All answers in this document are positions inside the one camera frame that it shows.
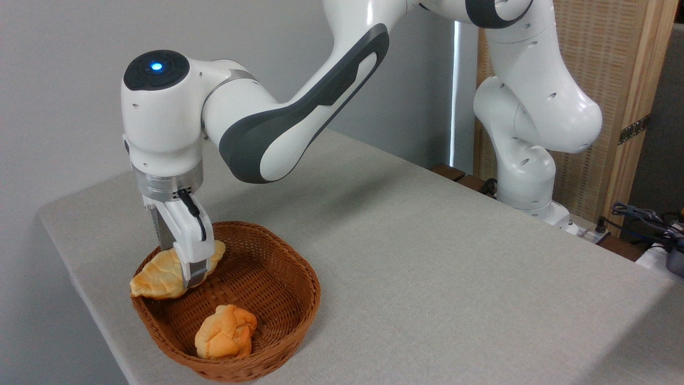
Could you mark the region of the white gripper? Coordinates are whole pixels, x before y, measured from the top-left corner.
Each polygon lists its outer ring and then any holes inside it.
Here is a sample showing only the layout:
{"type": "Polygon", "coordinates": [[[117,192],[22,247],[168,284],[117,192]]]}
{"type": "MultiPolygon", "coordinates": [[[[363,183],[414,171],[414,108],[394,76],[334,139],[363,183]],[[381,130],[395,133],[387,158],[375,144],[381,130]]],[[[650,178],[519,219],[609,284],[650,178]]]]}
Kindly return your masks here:
{"type": "Polygon", "coordinates": [[[160,250],[174,247],[181,260],[183,287],[201,284],[215,253],[212,222],[193,194],[175,201],[156,201],[147,196],[143,203],[151,212],[160,250]]]}

